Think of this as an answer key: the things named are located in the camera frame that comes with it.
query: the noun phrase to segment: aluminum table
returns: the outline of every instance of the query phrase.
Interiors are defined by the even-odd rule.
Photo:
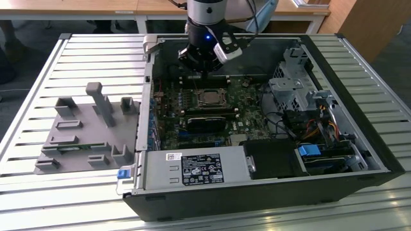
[[[90,103],[85,85],[98,81],[111,102],[124,96],[140,100],[143,36],[60,37],[0,143],[1,231],[347,231],[403,230],[411,225],[411,112],[345,39],[333,35],[311,38],[407,170],[395,180],[335,203],[144,222],[116,194],[117,170],[33,175],[57,97],[73,96],[76,103]],[[319,72],[315,74],[325,89]]]

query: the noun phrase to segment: blue latch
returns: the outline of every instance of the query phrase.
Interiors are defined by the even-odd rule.
[[[131,170],[129,169],[120,169],[117,171],[117,179],[128,179],[131,178]]]
[[[309,144],[309,145],[303,145],[301,147],[297,148],[297,151],[300,153],[300,156],[311,156],[311,155],[320,155],[320,149],[319,146],[316,146],[315,144]]]

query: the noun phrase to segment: power supply label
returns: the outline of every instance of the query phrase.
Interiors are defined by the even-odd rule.
[[[220,154],[181,156],[181,172],[185,186],[223,183]]]

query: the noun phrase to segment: wooden desk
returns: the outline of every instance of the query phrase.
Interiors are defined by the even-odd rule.
[[[307,33],[311,34],[317,32],[327,15],[328,9],[300,9],[291,0],[279,0],[271,21],[309,21]],[[140,33],[147,33],[147,20],[185,19],[187,11],[176,8],[168,0],[139,0],[136,21]]]
[[[139,0],[0,0],[0,19],[135,19]]]

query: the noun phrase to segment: circuit board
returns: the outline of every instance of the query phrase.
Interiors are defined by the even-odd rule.
[[[271,132],[257,104],[260,84],[249,84],[245,76],[229,77],[227,88],[183,89],[180,83],[163,80],[156,87],[161,150],[233,146],[239,141],[269,139]],[[203,111],[207,116],[189,114]],[[189,132],[189,119],[197,117],[220,118],[224,121],[221,130]]]

